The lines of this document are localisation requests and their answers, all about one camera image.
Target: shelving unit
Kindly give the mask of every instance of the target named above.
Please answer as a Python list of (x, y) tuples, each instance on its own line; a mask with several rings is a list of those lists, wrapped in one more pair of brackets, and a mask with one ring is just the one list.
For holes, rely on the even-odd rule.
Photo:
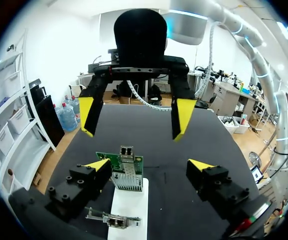
[(23, 53), (22, 50), (10, 52), (7, 56), (0, 60), (0, 71), (4, 68), (8, 67), (9, 65), (14, 64), (15, 60), (18, 56)]
[(13, 136), (14, 137), (14, 144), (12, 145), (12, 147), (10, 148), (7, 156), (4, 159), (1, 159), (1, 167), (0, 167), (0, 184), (2, 184), (2, 180), (4, 177), (4, 174), (7, 171), (7, 166), (12, 158), (12, 156), (14, 155), (15, 151), (17, 150), (18, 146), (20, 145), (20, 143), (22, 142), (22, 140), (24, 139), (24, 137), (28, 134), (28, 132), (33, 128), (33, 126), (35, 126), (36, 124), (36, 120), (34, 119), (33, 121), (31, 121), (27, 127), (22, 131), (22, 133), (20, 135), (16, 135)]
[[(21, 134), (12, 134), (14, 138), (14, 143), (11, 146), (6, 156), (0, 157), (1, 167), (0, 167), (0, 195), (4, 198), (7, 203), (8, 195), (11, 193), (12, 188), (14, 190), (20, 187), (29, 189), (34, 175), (46, 155), (49, 148), (56, 150), (55, 146), (51, 142), (49, 136), (47, 135), (39, 117), (36, 112), (32, 96), (29, 90), (29, 84), (26, 75), (25, 67), (25, 47), (27, 39), (27, 30), (21, 36), (18, 42), (22, 41), (21, 49), (18, 50), (15, 46), (15, 51), (8, 52), (7, 56), (0, 60), (0, 72), (6, 67), (13, 65), (14, 71), (21, 71), (24, 79), (24, 87), (11, 96), (1, 107), (0, 107), (0, 125), (5, 124), (5, 121), (12, 114), (15, 101), (17, 99), (22, 103), (21, 97), (24, 95), (27, 97), (28, 101), (26, 104), (30, 105), (33, 115), (30, 119), (29, 124), (21, 132)], [(38, 134), (41, 133), (46, 141), (41, 140)], [(7, 180), (10, 176), (7, 170), (11, 169), (14, 173), (12, 187), (6, 189), (3, 181)]]
[(21, 95), (23, 95), (26, 92), (26, 89), (23, 88), (19, 90), (17, 93), (15, 93), (13, 96), (11, 96), (1, 107), (0, 107), (0, 115), (4, 112), (4, 110), (10, 106), (16, 99), (18, 99)]

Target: plastic water bottle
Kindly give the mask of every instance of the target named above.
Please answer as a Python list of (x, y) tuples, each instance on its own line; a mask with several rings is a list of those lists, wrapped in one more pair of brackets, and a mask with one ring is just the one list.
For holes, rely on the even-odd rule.
[(77, 128), (77, 121), (75, 117), (75, 113), (73, 107), (67, 107), (66, 103), (62, 103), (63, 111), (61, 113), (61, 119), (63, 121), (64, 130), (67, 132), (71, 132)]
[(62, 128), (64, 128), (63, 121), (62, 121), (61, 116), (60, 116), (62, 114), (63, 109), (61, 109), (60, 107), (59, 108), (56, 107), (55, 104), (53, 104), (53, 106), (55, 108), (55, 112), (56, 112), (57, 118), (59, 120), (59, 123), (62, 126)]
[(64, 100), (63, 103), (66, 103), (67, 107), (73, 107), (72, 103), (71, 103), (71, 100), (68, 99), (67, 95), (65, 95), (65, 100)]
[(80, 114), (79, 114), (79, 100), (75, 98), (75, 96), (72, 96), (71, 105), (73, 106), (73, 110), (76, 116), (76, 120), (79, 123), (80, 122)]

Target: yellow pad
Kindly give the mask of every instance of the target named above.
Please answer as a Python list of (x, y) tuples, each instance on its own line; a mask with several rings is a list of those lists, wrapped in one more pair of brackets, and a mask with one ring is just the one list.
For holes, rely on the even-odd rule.
[(90, 107), (92, 106), (94, 102), (94, 98), (89, 97), (79, 97), (79, 112), (80, 112), (80, 126), (83, 132), (87, 133), (91, 138), (93, 137), (93, 134), (91, 134), (89, 131), (87, 131), (84, 126), (85, 122), (90, 110)]
[(198, 168), (200, 171), (202, 171), (203, 169), (206, 169), (206, 168), (213, 168), (213, 167), (216, 167), (216, 166), (213, 166), (213, 165), (209, 165), (207, 163), (203, 163), (201, 161), (196, 161), (196, 160), (193, 160), (193, 159), (188, 159), (188, 161), (191, 161), (191, 163), (193, 165), (195, 165), (196, 168)]
[(100, 161), (97, 161), (97, 162), (94, 162), (94, 163), (90, 163), (90, 164), (87, 164), (87, 165), (83, 165), (84, 167), (91, 167), (91, 168), (94, 168), (96, 169), (96, 171), (100, 170), (100, 168), (107, 162), (107, 161), (110, 161), (109, 158), (106, 158), (106, 159), (103, 159), (103, 160), (100, 160)]
[(180, 133), (177, 135), (174, 141), (178, 142), (185, 134), (189, 120), (195, 108), (196, 101), (197, 100), (192, 99), (182, 99), (182, 98), (177, 99)]

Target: wooden floor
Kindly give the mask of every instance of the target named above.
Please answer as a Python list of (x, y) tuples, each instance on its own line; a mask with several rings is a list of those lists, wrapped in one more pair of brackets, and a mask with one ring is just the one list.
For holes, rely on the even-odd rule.
[[(112, 92), (106, 92), (104, 95), (104, 102), (106, 104), (120, 104), (118, 99), (112, 99)], [(171, 99), (168, 95), (164, 94), (162, 100), (163, 106), (170, 106)], [(38, 172), (41, 174), (41, 181), (39, 185), (37, 186), (37, 189), (41, 193), (45, 193), (48, 182), (50, 180), (50, 177), (60, 160), (61, 156), (65, 152), (66, 148), (76, 135), (77, 131), (80, 127), (78, 127), (73, 132), (68, 132), (65, 134), (65, 136), (60, 141), (59, 145), (56, 148), (56, 151), (53, 152), (52, 150), (49, 150), (49, 152), (46, 154), (45, 158), (43, 159), (41, 165), (38, 168)], [(256, 152), (260, 153), (260, 151), (264, 148), (264, 140), (268, 140), (271, 135), (273, 134), (275, 130), (275, 127), (272, 124), (267, 123), (266, 126), (263, 128), (263, 131), (260, 131), (259, 133), (255, 133), (250, 128), (246, 131), (245, 134), (233, 134), (233, 139), (235, 140), (236, 144), (239, 146), (240, 150), (245, 156), (245, 159), (247, 161), (247, 164), (251, 166), (251, 163), (249, 162), (248, 155), (250, 152)], [(276, 139), (272, 142), (271, 146), (274, 147), (276, 145)], [(265, 152), (262, 154), (262, 168), (268, 163), (270, 159), (271, 151), (269, 149), (265, 150)]]

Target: ceiling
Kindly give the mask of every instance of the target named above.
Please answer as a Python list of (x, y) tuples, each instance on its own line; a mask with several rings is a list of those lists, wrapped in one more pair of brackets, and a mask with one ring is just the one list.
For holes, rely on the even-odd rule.
[[(169, 9), (170, 0), (40, 0), (65, 12), (83, 18), (94, 15), (129, 9), (129, 8), (154, 8)], [(283, 83), (288, 88), (288, 40), (282, 35), (276, 21), (282, 20), (262, 0), (217, 0), (220, 4), (240, 15), (244, 20), (256, 27), (263, 36), (267, 46), (258, 47), (264, 58), (277, 72)]]

